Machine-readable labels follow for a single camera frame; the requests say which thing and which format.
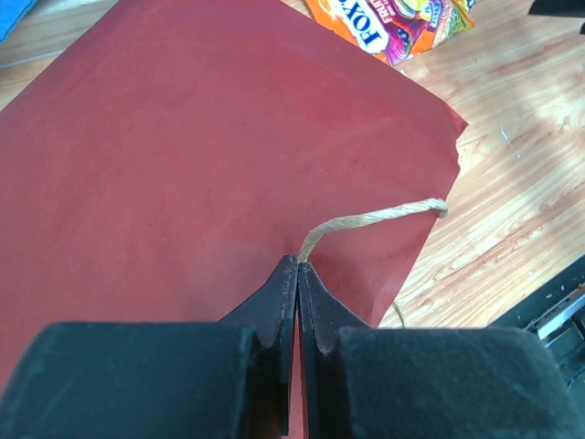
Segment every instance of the wood grain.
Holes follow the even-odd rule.
[[[0,46],[0,68],[57,55],[116,0],[39,0]]]
[[[484,326],[585,252],[585,38],[529,5],[480,1],[477,28],[398,66],[470,123],[451,214],[398,298],[409,326]],[[0,108],[50,61],[0,70]]]

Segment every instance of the red paper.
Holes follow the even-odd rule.
[[[278,1],[122,0],[0,113],[0,389],[46,324],[216,320],[320,222],[445,197],[463,127]],[[435,218],[311,262],[376,324]]]

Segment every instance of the string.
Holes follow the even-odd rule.
[[[309,231],[309,234],[304,239],[303,246],[299,252],[299,262],[307,262],[309,255],[314,249],[314,246],[321,240],[323,235],[337,230],[357,229],[359,227],[366,227],[370,224],[376,224],[380,221],[393,220],[396,218],[406,217],[415,213],[428,212],[430,210],[437,210],[439,218],[445,218],[449,212],[449,207],[443,199],[427,198],[422,201],[415,201],[412,203],[405,203],[394,208],[387,208],[382,210],[375,210],[373,212],[362,213],[360,215],[349,215],[347,217],[338,217],[330,219]],[[399,316],[402,327],[406,326],[404,315],[396,302],[392,307]]]

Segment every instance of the snack packet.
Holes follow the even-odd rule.
[[[389,65],[475,26],[475,0],[304,0],[314,20]]]

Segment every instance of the black device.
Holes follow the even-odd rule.
[[[585,17],[585,0],[535,0],[528,13],[531,16]],[[580,33],[585,35],[585,24]]]
[[[585,437],[530,331],[374,329],[294,256],[215,323],[49,326],[0,401],[0,437],[281,437],[297,316],[305,437]]]
[[[569,394],[585,417],[585,256],[492,326],[518,327],[534,334],[553,355]]]

